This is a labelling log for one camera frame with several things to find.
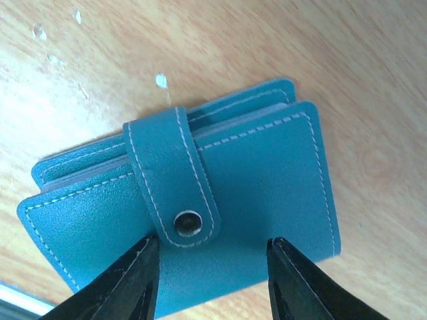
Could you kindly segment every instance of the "blue leather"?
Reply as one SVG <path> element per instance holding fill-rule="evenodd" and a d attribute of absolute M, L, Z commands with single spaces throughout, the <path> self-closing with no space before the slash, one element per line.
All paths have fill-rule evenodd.
<path fill-rule="evenodd" d="M 187 119 L 174 108 L 125 124 L 123 135 L 36 164 L 42 193 L 24 200 L 18 216 L 75 292 L 143 236 L 158 234 L 157 317 L 266 280 L 271 237 L 285 237 L 313 261 L 332 257 L 340 234 L 319 117 L 295 96 L 290 81 L 277 79 L 192 109 Z M 124 160 L 115 167 L 91 169 L 117 157 Z M 54 188 L 79 172 L 96 174 Z M 191 238 L 179 238 L 172 217 L 186 209 L 203 215 L 196 243 L 212 227 L 208 207 L 221 224 L 211 241 L 167 240 L 159 216 L 185 246 Z"/>

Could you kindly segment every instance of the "wood grain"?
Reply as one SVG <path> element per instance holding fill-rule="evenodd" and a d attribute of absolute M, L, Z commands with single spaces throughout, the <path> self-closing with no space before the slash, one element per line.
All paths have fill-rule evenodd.
<path fill-rule="evenodd" d="M 2 0 L 0 280 L 70 296 L 15 213 L 31 167 L 167 108 L 157 73 L 187 106 L 286 76 L 322 118 L 342 254 L 320 267 L 391 319 L 427 319 L 425 34 L 425 0 Z M 168 319 L 203 318 L 270 319 L 266 284 Z"/>

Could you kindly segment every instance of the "light blue object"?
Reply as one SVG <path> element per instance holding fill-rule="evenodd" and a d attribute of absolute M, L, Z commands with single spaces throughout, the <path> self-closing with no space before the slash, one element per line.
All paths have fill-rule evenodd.
<path fill-rule="evenodd" d="M 18 216 L 74 292 L 159 235 L 157 317 L 265 281 L 269 238 L 313 261 L 341 249 L 318 113 L 287 79 L 126 123 L 32 174 L 41 194 Z M 173 226 L 187 210 L 193 237 Z"/>

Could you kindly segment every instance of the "blue leather card holder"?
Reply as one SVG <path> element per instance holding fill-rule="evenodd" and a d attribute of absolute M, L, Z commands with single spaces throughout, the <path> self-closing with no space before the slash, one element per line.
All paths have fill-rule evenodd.
<path fill-rule="evenodd" d="M 159 236 L 157 317 L 266 280 L 269 238 L 313 261 L 340 252 L 318 113 L 287 79 L 131 121 L 32 174 L 41 193 L 18 216 L 75 292 Z M 185 212 L 202 222 L 190 236 Z"/>

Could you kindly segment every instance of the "blue wallet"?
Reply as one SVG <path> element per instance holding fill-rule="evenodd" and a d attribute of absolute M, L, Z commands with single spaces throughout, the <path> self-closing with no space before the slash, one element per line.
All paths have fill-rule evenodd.
<path fill-rule="evenodd" d="M 315 262 L 341 249 L 319 116 L 288 79 L 126 123 L 32 176 L 18 216 L 74 292 L 160 238 L 156 317 L 265 281 L 269 238 Z"/>

